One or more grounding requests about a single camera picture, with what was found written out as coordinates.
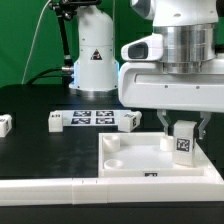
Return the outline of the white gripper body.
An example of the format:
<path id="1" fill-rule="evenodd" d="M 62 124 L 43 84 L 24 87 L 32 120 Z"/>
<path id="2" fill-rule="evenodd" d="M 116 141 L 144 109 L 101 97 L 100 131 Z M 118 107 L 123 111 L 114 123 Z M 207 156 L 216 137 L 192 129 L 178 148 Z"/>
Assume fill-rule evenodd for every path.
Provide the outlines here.
<path id="1" fill-rule="evenodd" d="M 120 102 L 132 108 L 224 112 L 224 52 L 204 62 L 199 73 L 167 74 L 159 62 L 163 47 L 160 34 L 122 47 Z"/>

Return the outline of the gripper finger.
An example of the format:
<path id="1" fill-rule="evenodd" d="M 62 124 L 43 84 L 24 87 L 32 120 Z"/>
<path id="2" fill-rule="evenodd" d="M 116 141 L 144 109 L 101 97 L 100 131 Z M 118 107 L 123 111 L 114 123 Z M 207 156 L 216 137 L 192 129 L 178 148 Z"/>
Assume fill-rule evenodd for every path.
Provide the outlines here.
<path id="1" fill-rule="evenodd" d="M 199 138 L 203 139 L 204 134 L 205 134 L 205 128 L 207 124 L 209 123 L 211 119 L 212 113 L 211 112 L 201 112 L 200 113 L 200 118 L 201 118 L 201 123 L 198 126 L 198 131 L 199 131 Z"/>
<path id="2" fill-rule="evenodd" d="M 168 112 L 165 109 L 158 109 L 157 110 L 157 117 L 159 118 L 160 122 L 164 127 L 164 133 L 168 136 L 173 135 L 173 125 L 172 121 L 168 115 Z"/>

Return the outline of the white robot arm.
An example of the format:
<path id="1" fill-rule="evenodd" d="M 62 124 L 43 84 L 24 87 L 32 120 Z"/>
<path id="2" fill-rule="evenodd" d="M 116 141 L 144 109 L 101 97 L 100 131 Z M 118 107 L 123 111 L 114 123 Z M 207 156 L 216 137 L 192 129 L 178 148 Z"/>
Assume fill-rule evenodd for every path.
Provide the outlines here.
<path id="1" fill-rule="evenodd" d="M 217 0 L 130 0 L 153 22 L 151 35 L 113 56 L 113 22 L 96 7 L 78 10 L 79 58 L 70 87 L 93 96 L 116 90 L 122 105 L 199 111 L 203 129 L 213 112 L 224 113 L 224 53 L 215 51 Z"/>

